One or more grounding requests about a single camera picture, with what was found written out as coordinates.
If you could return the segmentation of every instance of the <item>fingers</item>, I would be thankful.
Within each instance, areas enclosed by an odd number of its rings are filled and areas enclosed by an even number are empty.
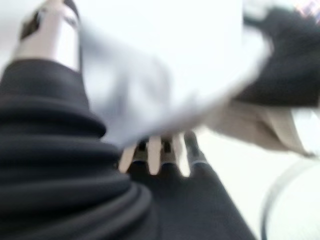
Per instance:
[[[126,173],[132,162],[147,163],[150,175],[157,175],[163,164],[176,164],[185,177],[190,175],[188,151],[184,133],[173,136],[151,136],[147,141],[126,148],[120,158],[118,169]]]

